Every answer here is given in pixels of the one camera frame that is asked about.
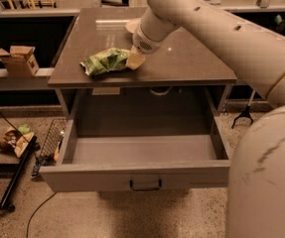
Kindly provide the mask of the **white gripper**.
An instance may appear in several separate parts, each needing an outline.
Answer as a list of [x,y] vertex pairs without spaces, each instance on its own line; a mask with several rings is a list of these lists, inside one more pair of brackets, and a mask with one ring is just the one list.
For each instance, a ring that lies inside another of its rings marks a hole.
[[165,31],[161,27],[140,23],[133,33],[133,46],[129,52],[126,66],[137,69],[146,60],[147,55],[154,54],[162,46]]

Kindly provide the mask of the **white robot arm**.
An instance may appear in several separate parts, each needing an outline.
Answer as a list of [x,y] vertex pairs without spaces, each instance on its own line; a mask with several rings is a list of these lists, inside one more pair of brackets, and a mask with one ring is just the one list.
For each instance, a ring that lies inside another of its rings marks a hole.
[[228,177],[228,238],[285,238],[285,37],[205,0],[147,0],[133,45],[155,53],[184,28],[273,106],[237,143]]

